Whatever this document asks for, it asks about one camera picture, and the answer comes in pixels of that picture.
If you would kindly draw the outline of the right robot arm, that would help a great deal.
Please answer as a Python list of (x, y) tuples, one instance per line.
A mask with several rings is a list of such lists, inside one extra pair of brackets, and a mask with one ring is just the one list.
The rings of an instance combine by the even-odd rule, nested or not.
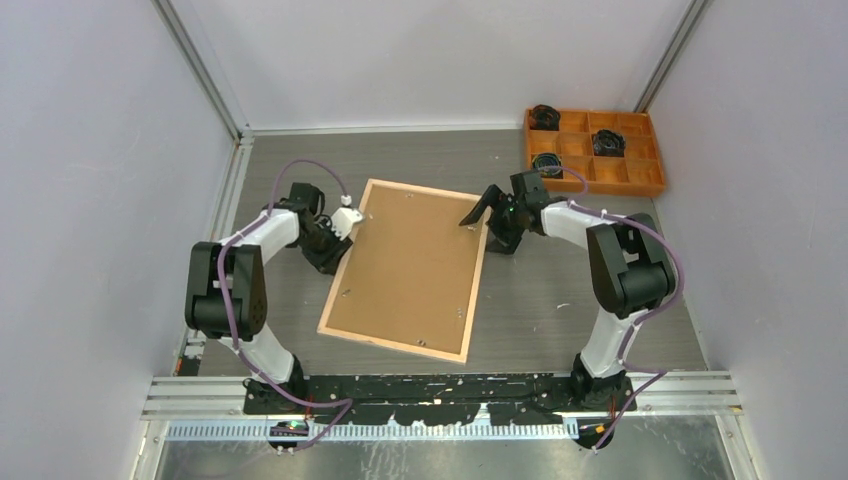
[(677, 276), (651, 216), (620, 216), (554, 197), (538, 171), (510, 178), (512, 190), (490, 185), (460, 220), (483, 220), (493, 234), (489, 252), (512, 255), (526, 232), (565, 240), (588, 254), (599, 305), (587, 344), (576, 355), (569, 394), (584, 410), (596, 410), (621, 391), (627, 354), (646, 316), (677, 289)]

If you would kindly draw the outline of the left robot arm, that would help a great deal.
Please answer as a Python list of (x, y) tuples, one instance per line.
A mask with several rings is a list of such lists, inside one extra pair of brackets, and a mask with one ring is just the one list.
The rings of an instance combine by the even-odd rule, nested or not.
[(190, 252), (184, 317), (187, 326), (226, 346), (269, 387), (280, 412), (298, 412), (307, 398), (297, 357), (282, 346), (267, 323), (265, 266), (287, 248), (301, 251), (320, 274), (336, 273), (352, 247), (363, 214), (348, 195), (331, 215), (324, 193), (294, 183), (288, 196), (271, 202), (246, 227), (219, 241), (196, 243)]

